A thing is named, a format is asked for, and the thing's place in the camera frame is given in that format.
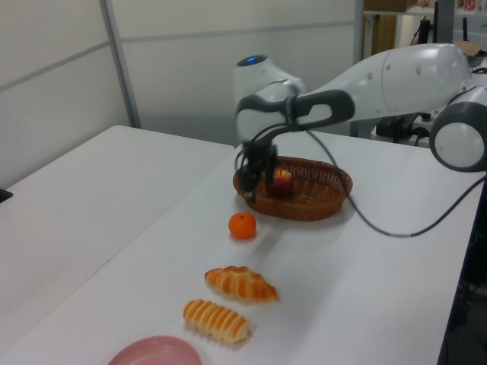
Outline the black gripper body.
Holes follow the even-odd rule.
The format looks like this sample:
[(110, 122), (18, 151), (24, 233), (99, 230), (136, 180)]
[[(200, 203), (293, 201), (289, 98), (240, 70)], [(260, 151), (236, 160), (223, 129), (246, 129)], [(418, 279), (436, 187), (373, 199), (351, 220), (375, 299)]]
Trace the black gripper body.
[(257, 163), (264, 168), (274, 168), (278, 161), (276, 146), (271, 142), (244, 142), (237, 153), (237, 167), (243, 166), (245, 160), (249, 165)]

